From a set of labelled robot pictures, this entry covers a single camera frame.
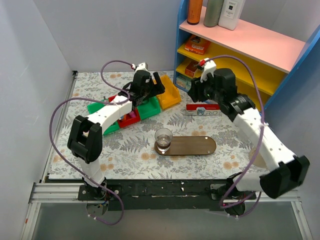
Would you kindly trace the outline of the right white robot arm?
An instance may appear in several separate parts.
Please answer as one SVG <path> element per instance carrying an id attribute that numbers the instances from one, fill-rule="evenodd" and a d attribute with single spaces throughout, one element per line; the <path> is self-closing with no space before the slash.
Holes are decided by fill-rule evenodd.
<path id="1" fill-rule="evenodd" d="M 213 100 L 218 103 L 221 112 L 255 145 L 269 171 L 261 176 L 234 177 L 226 186 L 230 198 L 237 199 L 245 191 L 259 191 L 276 199 L 304 182 L 309 159 L 297 156 L 278 139 L 253 101 L 238 92 L 236 76 L 231 69 L 204 69 L 201 77 L 192 80 L 187 94 L 194 102 Z"/>

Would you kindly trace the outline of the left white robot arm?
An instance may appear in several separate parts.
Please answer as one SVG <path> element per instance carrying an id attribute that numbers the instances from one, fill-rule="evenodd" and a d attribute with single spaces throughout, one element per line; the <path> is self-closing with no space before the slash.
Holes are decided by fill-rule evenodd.
<path id="1" fill-rule="evenodd" d="M 67 147 L 80 163 L 85 190 L 95 200 L 106 196 L 99 156 L 103 150 L 103 133 L 116 121 L 133 112 L 149 98 L 163 94 L 165 86 L 157 72 L 136 70 L 115 98 L 86 117 L 78 115 L 72 123 Z"/>

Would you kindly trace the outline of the clear glass cup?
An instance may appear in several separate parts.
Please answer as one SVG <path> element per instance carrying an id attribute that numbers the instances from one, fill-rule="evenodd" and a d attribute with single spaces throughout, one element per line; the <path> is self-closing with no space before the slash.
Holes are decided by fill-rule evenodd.
<path id="1" fill-rule="evenodd" d="M 157 149 L 161 152 L 166 152 L 170 148 L 173 133 L 168 128 L 161 128 L 155 132 L 154 138 Z"/>

